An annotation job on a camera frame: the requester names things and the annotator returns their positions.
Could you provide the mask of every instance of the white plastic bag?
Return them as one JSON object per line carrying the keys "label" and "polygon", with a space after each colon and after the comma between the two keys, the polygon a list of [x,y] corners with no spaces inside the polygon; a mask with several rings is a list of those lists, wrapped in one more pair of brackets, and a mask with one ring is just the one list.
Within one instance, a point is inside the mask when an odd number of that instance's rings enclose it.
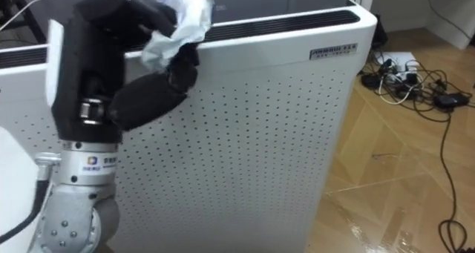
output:
{"label": "white plastic bag", "polygon": [[158,31],[142,52],[142,63],[152,71],[162,72],[186,43],[201,42],[211,27],[212,0],[157,0],[177,12],[177,29],[171,37]]}

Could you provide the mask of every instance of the cable bundle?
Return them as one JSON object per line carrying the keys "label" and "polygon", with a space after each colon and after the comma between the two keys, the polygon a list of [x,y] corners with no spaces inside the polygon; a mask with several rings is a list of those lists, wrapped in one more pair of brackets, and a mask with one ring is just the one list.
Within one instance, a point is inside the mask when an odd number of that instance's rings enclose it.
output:
{"label": "cable bundle", "polygon": [[[411,62],[419,64],[420,68],[410,70],[408,64]],[[384,61],[383,65],[379,66],[378,70],[375,70],[372,64],[366,65],[359,75],[361,75],[362,85],[372,90],[374,94],[380,96],[380,98],[386,103],[390,105],[400,105],[403,108],[415,111],[424,119],[432,122],[446,123],[440,145],[439,157],[451,186],[453,206],[451,216],[439,224],[438,232],[447,252],[475,253],[475,250],[473,249],[464,249],[468,234],[465,227],[455,220],[457,211],[456,189],[444,158],[445,140],[452,120],[451,114],[455,107],[461,105],[454,106],[453,108],[443,108],[438,102],[441,98],[455,95],[462,99],[466,99],[466,106],[475,108],[474,104],[470,103],[472,94],[460,90],[457,86],[449,82],[448,76],[443,70],[428,70],[419,61],[410,60],[409,62],[406,62],[404,64],[404,69],[406,70],[404,72],[415,73],[415,76],[412,76],[412,78],[406,76],[406,79],[400,79],[400,77],[396,75],[398,74],[397,68],[394,68],[388,61]],[[392,101],[387,100],[386,96],[390,97]],[[433,110],[447,115],[447,118],[434,119],[426,114]],[[461,242],[458,245],[456,245],[453,238],[453,228],[460,229],[462,234]]]}

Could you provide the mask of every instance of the parquet floor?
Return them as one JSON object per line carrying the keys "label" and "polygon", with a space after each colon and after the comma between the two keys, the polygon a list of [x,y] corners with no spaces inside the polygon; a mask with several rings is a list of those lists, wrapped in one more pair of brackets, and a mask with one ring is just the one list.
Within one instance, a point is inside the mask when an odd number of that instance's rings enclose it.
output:
{"label": "parquet floor", "polygon": [[[390,34],[384,50],[411,51],[427,69],[444,70],[473,92],[474,47],[457,50],[426,30],[409,30]],[[437,233],[452,206],[439,160],[444,130],[445,123],[388,105],[357,80],[307,252],[445,252]],[[474,247],[475,108],[453,113],[445,159],[458,194],[456,219]]]}

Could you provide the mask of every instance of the label on appliance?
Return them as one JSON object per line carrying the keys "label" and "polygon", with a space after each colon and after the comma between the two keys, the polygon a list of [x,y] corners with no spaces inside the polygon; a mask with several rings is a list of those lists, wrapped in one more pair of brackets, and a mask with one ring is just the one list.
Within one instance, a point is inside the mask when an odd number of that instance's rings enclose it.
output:
{"label": "label on appliance", "polygon": [[358,44],[348,44],[348,45],[339,45],[332,47],[324,47],[313,49],[310,51],[310,60],[325,59],[335,56],[346,56],[349,54],[356,53],[358,49]]}
{"label": "label on appliance", "polygon": [[83,157],[79,176],[113,174],[117,167],[117,154],[97,154]]}

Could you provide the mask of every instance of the perforated panel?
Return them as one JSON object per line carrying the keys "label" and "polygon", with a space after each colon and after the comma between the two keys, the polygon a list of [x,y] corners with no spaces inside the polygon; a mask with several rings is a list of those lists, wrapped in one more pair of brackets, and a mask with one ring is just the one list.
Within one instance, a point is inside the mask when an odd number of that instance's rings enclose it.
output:
{"label": "perforated panel", "polygon": [[[125,134],[114,251],[302,252],[354,77],[335,67],[206,74],[169,115]],[[25,104],[3,105],[22,114],[2,126],[29,152],[58,151],[48,108]]]}

